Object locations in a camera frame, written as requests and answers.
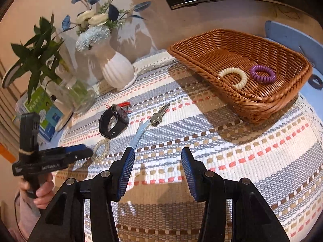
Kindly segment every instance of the bolt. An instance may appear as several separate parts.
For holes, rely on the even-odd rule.
[[[69,186],[71,184],[73,184],[74,182],[75,182],[75,180],[73,178],[69,178],[69,179],[66,180],[66,184],[68,184]]]
[[[241,182],[244,183],[245,185],[248,185],[248,184],[250,184],[250,179],[244,177],[241,179]]]
[[[108,177],[110,175],[110,172],[109,171],[103,171],[102,173],[101,173],[101,176],[102,177]]]
[[[207,176],[207,177],[213,177],[213,176],[215,176],[215,173],[213,172],[213,171],[211,171],[211,170],[207,170],[207,171],[205,171],[205,176]]]

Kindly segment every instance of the ribbed ceramic vase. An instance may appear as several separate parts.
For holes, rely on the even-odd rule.
[[[137,74],[132,64],[110,46],[109,38],[94,44],[91,53],[97,57],[103,76],[112,87],[122,91],[136,80]]]

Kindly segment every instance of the wicker basket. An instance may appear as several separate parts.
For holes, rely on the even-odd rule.
[[[173,44],[169,53],[213,84],[219,97],[248,122],[258,123],[291,101],[312,74],[312,66],[300,53],[264,38],[233,30],[215,29]],[[277,79],[270,85],[257,83],[249,75],[256,64],[270,67]],[[238,74],[220,77],[228,67],[248,75],[246,86]]]

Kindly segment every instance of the table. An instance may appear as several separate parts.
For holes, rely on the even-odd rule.
[[[104,161],[78,161],[54,174],[59,187],[69,177],[81,181],[109,169],[121,158],[139,122],[170,102],[163,122],[140,139],[126,194],[112,204],[121,241],[197,240],[204,204],[194,202],[185,182],[180,163],[185,146],[223,178],[250,178],[291,241],[300,241],[314,225],[323,203],[323,126],[301,95],[265,123],[248,124],[196,73],[180,63],[170,64],[142,74],[122,92],[99,97],[89,111],[72,118],[59,145],[94,148],[103,139],[98,124],[106,105],[124,101],[132,104],[130,123],[110,141]],[[86,241],[92,241],[89,213],[86,201]],[[227,240],[231,226],[228,209]]]

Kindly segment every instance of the woven table runner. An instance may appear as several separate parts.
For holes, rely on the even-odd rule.
[[[81,181],[108,170],[121,158],[139,122],[171,103],[163,122],[140,139],[125,196],[112,203],[121,241],[197,240],[204,203],[194,202],[188,190],[180,162],[183,147],[223,178],[251,179],[291,241],[300,241],[314,225],[323,203],[323,130],[301,95],[265,123],[248,124],[205,80],[180,63],[171,64],[139,76],[122,92],[99,97],[89,111],[72,118],[59,145],[94,148],[103,139],[98,124],[106,105],[124,101],[132,105],[130,122],[110,141],[104,161],[77,161],[55,173],[60,187],[69,177]],[[228,200],[226,241],[231,239],[230,206]],[[89,201],[84,218],[86,241],[92,241]]]

